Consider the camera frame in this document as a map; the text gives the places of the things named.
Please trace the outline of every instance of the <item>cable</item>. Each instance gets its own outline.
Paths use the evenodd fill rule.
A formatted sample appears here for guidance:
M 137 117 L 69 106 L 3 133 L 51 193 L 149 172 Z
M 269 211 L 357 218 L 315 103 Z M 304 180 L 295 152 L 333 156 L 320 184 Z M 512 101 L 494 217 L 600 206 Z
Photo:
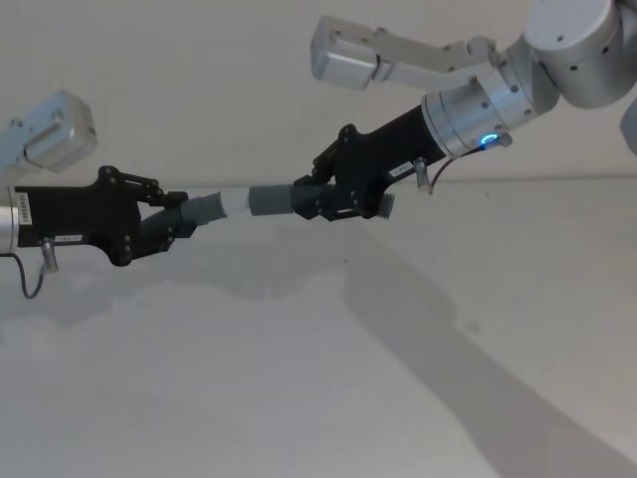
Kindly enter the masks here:
M 436 172 L 436 175 L 434 176 L 434 180 L 431 181 L 430 194 L 434 193 L 434 187 L 436 187 L 436 183 L 438 182 L 438 179 L 440 179 L 440 176 L 442 176 L 442 173 L 445 172 L 445 169 L 451 166 L 451 163 L 454 162 L 456 159 L 457 159 L 456 157 L 452 157 L 447 162 L 445 162 L 440 169 L 438 169 L 438 172 Z
M 35 299 L 38 296 L 38 294 L 40 294 L 40 291 L 42 291 L 42 286 L 44 285 L 44 269 L 40 269 L 40 277 L 38 278 L 38 284 L 36 285 L 35 291 L 29 294 L 29 291 L 27 290 L 27 277 L 24 272 L 24 265 L 22 264 L 22 261 L 20 260 L 20 258 L 16 254 L 0 254 L 0 257 L 9 257 L 9 258 L 15 259 L 16 263 L 18 264 L 18 269 L 20 269 L 20 280 L 22 282 L 22 294 L 24 294 L 24 297 L 26 297 L 29 300 Z
M 447 169 L 449 166 L 451 166 L 451 164 L 454 161 L 456 161 L 456 159 L 460 159 L 461 157 L 465 157 L 465 156 L 470 156 L 471 154 L 475 154 L 476 152 L 479 152 L 479 151 L 484 151 L 485 149 L 486 148 L 484 146 L 480 146 L 480 147 L 477 147 L 475 149 L 472 149 L 471 151 L 463 154 L 462 156 L 452 157 L 447 162 L 445 162 L 442 165 L 442 167 L 440 169 L 438 169 L 438 172 L 436 172 L 436 175 L 434 176 L 434 180 L 431 181 L 431 188 L 430 188 L 431 192 L 429 194 L 433 194 L 434 193 L 434 187 L 436 186 L 436 183 L 440 179 L 440 176 L 442 176 L 443 172 L 445 172 L 445 169 Z

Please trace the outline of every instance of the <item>white sticker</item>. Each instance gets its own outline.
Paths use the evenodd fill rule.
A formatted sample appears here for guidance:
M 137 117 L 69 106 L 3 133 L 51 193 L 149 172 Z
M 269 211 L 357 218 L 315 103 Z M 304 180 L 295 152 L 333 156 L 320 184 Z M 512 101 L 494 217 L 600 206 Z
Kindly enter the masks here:
M 20 224 L 23 226 L 33 226 L 29 194 L 26 192 L 18 192 L 16 196 L 18 196 L 18 207 L 20 208 Z
M 414 168 L 414 165 L 411 162 L 405 162 L 401 166 L 396 167 L 389 171 L 389 175 L 391 177 L 402 176 L 405 172 L 409 172 Z
M 82 234 L 76 236 L 56 236 L 56 244 L 65 244 L 67 242 L 82 242 Z

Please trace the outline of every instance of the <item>white wall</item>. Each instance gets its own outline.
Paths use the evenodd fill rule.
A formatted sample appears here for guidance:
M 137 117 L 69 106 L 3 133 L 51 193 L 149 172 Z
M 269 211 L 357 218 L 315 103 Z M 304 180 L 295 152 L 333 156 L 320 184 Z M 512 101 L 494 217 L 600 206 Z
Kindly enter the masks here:
M 1 263 L 0 475 L 637 476 L 637 181 L 397 190 Z

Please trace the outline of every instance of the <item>gray tube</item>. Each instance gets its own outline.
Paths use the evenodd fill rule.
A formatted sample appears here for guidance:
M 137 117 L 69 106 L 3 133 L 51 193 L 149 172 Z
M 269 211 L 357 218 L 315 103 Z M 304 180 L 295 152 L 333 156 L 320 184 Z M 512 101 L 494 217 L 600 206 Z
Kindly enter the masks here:
M 251 187 L 248 205 L 253 216 L 293 214 L 292 187 L 288 184 Z
M 221 193 L 195 197 L 182 203 L 181 217 L 185 222 L 194 222 L 198 226 L 227 217 L 221 204 Z

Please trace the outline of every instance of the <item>blue led light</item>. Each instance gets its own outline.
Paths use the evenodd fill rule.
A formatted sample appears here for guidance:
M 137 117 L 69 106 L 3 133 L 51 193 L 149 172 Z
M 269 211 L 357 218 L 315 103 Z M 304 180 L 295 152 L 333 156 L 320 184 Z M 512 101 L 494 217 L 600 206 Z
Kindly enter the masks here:
M 497 141 L 500 137 L 494 132 L 490 132 L 489 134 L 485 134 L 485 136 L 480 140 L 480 144 L 482 146 L 486 146 L 490 142 Z

